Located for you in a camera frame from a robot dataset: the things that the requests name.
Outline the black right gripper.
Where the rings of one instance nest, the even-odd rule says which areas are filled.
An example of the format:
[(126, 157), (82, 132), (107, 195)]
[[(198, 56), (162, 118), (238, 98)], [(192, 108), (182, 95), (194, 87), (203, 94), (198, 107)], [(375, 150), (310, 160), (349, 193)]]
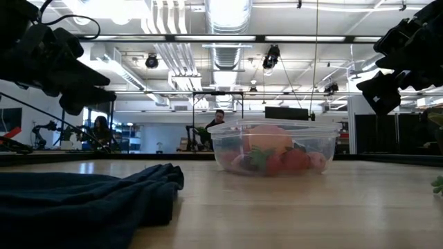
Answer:
[[(407, 70), (404, 84), (414, 89), (443, 86), (443, 15), (420, 28), (406, 45), (376, 61), (379, 68)], [(356, 85), (373, 111), (384, 116), (401, 103), (396, 75), (379, 71)]]

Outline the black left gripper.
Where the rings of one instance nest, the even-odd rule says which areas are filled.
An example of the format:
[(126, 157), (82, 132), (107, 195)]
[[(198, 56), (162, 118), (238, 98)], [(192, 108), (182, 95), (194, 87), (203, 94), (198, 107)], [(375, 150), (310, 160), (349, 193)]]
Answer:
[(13, 82), (23, 89), (40, 89), (51, 97), (63, 94), (60, 106), (69, 115), (78, 116), (84, 107), (111, 102), (116, 94), (104, 89), (69, 92), (69, 71), (94, 86), (108, 86), (110, 79), (82, 62), (69, 65), (69, 52), (55, 55), (31, 55), (17, 48), (20, 40), (0, 38), (0, 80)]

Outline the plain red strawberry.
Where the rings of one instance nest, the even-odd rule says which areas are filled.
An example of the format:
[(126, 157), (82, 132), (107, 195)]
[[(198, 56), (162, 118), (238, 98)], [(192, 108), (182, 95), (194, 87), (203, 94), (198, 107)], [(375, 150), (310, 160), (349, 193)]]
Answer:
[(301, 173), (309, 168), (310, 159), (301, 149), (292, 149), (282, 155), (282, 163), (285, 170)]

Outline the pink orange toy peach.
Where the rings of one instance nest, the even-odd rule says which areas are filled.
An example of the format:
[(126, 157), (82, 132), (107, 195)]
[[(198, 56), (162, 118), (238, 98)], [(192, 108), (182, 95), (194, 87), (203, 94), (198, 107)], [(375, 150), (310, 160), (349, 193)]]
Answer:
[(259, 125), (249, 129), (248, 142), (251, 148), (272, 149), (277, 155), (285, 153), (287, 147), (293, 147), (290, 133), (276, 125)]

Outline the person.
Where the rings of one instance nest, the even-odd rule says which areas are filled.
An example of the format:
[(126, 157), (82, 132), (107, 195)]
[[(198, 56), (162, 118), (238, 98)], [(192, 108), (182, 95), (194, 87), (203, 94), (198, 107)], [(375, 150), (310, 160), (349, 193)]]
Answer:
[(92, 129), (92, 136), (96, 138), (97, 142), (91, 141), (91, 148), (98, 149), (102, 146), (108, 147), (111, 141), (111, 131), (108, 128), (107, 119), (104, 116), (98, 116), (94, 121)]
[(225, 113), (223, 110), (221, 109), (216, 110), (214, 119), (209, 124), (206, 125), (205, 129), (224, 123), (224, 116)]

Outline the black room partition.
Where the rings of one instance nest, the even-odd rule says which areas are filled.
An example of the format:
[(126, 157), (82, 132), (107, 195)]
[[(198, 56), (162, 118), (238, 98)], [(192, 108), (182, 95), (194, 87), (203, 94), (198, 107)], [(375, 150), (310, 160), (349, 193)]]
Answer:
[(355, 115), (358, 154), (420, 154), (429, 140), (417, 113)]

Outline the red and black clamp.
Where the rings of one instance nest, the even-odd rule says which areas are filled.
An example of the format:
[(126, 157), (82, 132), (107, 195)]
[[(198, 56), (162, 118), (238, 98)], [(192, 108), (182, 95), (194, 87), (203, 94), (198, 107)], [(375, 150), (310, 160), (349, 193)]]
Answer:
[(7, 131), (4, 135), (0, 136), (0, 151), (10, 151), (17, 154), (31, 154), (33, 152), (31, 146), (13, 140), (13, 138), (20, 132), (21, 128), (15, 127), (11, 131)]

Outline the clear plastic food container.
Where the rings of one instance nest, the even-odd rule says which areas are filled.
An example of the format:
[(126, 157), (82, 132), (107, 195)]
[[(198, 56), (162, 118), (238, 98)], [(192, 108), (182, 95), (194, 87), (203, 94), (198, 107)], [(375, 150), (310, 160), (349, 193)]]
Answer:
[[(241, 119), (231, 120), (208, 128), (208, 133), (213, 142), (215, 160), (220, 167), (222, 167), (219, 157), (220, 152), (228, 149), (235, 150), (238, 151), (240, 155), (231, 163), (230, 167), (222, 167), (224, 170), (234, 174), (263, 176), (259, 175), (256, 171), (247, 171), (239, 166), (241, 159), (244, 156), (249, 156), (248, 154), (250, 153), (243, 154), (241, 132), (243, 129), (251, 129), (259, 125), (276, 125), (288, 131), (292, 137), (293, 147), (287, 147), (286, 152), (292, 149), (301, 149), (306, 154), (312, 151), (322, 153), (327, 161), (325, 170), (328, 168), (334, 157), (336, 139), (339, 137), (339, 124), (267, 118)], [(275, 176), (295, 176), (304, 174), (321, 173), (310, 170), (310, 168), (301, 173), (290, 172), (284, 169), (282, 163), (280, 170)]]

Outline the black monitor screen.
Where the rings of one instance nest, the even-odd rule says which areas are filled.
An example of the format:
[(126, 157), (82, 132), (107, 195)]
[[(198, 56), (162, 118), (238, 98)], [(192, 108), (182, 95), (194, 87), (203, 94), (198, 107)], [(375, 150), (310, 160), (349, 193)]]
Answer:
[(308, 120), (309, 111), (307, 109), (297, 109), (289, 107), (265, 107), (265, 118), (281, 120)]

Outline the potted green succulent plant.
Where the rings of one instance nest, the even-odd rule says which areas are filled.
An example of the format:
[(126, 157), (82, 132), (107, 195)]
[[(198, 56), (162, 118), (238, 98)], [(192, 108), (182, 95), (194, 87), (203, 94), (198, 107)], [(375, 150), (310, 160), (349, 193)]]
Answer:
[[(437, 141), (440, 153), (443, 155), (443, 113), (437, 112), (435, 109), (428, 110), (427, 118), (433, 124), (437, 125), (434, 131), (435, 139)], [(441, 194), (443, 196), (443, 176), (438, 176), (432, 183), (434, 194)]]

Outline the dark navy folded cloth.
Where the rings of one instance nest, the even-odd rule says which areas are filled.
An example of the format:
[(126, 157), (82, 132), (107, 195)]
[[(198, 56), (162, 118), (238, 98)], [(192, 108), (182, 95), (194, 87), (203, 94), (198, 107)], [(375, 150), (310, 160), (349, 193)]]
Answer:
[(128, 249), (143, 225), (167, 225), (181, 168), (155, 165), (125, 178), (0, 173), (0, 249)]

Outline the black overhead light beam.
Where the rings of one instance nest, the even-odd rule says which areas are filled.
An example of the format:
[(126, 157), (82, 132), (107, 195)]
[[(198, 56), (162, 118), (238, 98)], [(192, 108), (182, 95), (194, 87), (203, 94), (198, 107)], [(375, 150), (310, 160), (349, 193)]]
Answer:
[(86, 42), (116, 43), (238, 43), (238, 44), (374, 44), (380, 36), (354, 35), (216, 35), (216, 34), (136, 34), (77, 35)]

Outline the dark wall screen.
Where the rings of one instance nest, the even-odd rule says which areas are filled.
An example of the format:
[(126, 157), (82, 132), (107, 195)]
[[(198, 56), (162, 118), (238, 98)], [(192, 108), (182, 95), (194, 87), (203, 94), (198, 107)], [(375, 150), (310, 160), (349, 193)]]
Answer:
[(0, 109), (0, 132), (21, 127), (22, 108)]

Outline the black aluminium table frame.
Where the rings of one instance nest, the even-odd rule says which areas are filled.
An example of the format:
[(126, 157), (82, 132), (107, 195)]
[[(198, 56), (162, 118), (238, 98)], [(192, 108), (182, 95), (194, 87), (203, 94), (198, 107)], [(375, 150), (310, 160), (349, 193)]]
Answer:
[[(61, 163), (81, 160), (214, 160), (213, 154), (103, 154), (96, 152), (43, 151), (33, 154), (0, 154), (0, 167)], [(339, 154), (334, 160), (370, 161), (443, 168), (443, 156), (400, 154)]]

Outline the silver ventilation duct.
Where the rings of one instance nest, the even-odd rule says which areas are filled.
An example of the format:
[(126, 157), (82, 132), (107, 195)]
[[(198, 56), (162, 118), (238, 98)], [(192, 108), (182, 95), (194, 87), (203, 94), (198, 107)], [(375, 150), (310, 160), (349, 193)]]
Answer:
[[(204, 0), (206, 26), (211, 35), (244, 35), (248, 31), (253, 0)], [(234, 86), (243, 48), (240, 44), (216, 44), (210, 49), (213, 83), (216, 87)]]

